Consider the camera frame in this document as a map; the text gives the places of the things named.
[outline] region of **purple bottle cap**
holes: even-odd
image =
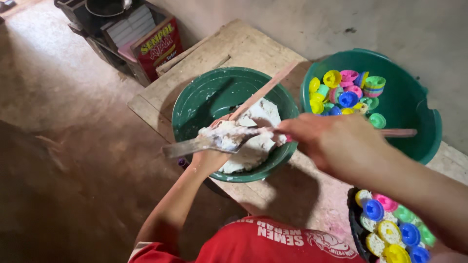
[[[382,204],[379,201],[370,199],[362,204],[362,213],[370,220],[380,221],[383,219],[385,212],[383,210]]]
[[[411,263],[427,263],[431,259],[431,254],[427,249],[421,247],[409,248]]]
[[[421,242],[418,228],[411,223],[402,223],[400,226],[402,241],[407,246],[417,246]]]
[[[341,93],[340,97],[338,98],[338,102],[345,108],[352,108],[359,102],[359,97],[352,91],[345,91]]]
[[[341,115],[341,110],[338,108],[338,106],[334,106],[333,108],[328,111],[329,116],[336,116],[336,115]]]

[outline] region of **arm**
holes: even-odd
[[[178,235],[187,219],[198,188],[229,159],[229,154],[205,150],[193,154],[192,163],[154,208],[138,233],[140,241],[161,242],[177,251]]]
[[[407,158],[361,116],[302,114],[279,130],[320,170],[403,204],[446,245],[468,253],[468,187]]]

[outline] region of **person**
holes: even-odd
[[[388,196],[418,214],[440,241],[458,252],[445,259],[460,259],[464,257],[461,254],[468,253],[468,188],[407,158],[361,116],[301,114],[282,121],[278,132],[298,141],[299,150],[321,171]],[[177,237],[192,201],[203,180],[229,156],[212,150],[193,154],[192,163],[144,222],[129,262],[184,262],[177,256]],[[203,245],[196,259],[197,263],[306,261],[363,259],[328,233],[294,229],[258,216],[221,228]]]

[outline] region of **red t-shirt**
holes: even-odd
[[[131,263],[181,263],[162,243],[149,243]],[[206,242],[197,263],[346,262],[361,263],[356,251],[317,230],[299,230],[265,217],[245,217],[220,229]]]

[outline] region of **white dough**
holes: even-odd
[[[221,147],[229,149],[239,145],[242,135],[248,130],[245,127],[253,125],[259,128],[277,127],[280,122],[277,106],[262,98],[240,115],[237,121],[221,121],[217,128],[202,128],[198,133],[204,136],[220,136]],[[239,152],[231,156],[219,169],[219,172],[231,174],[243,170],[249,171],[264,162],[275,145],[281,146],[285,142],[285,135],[277,136],[265,129],[260,135],[248,140]]]

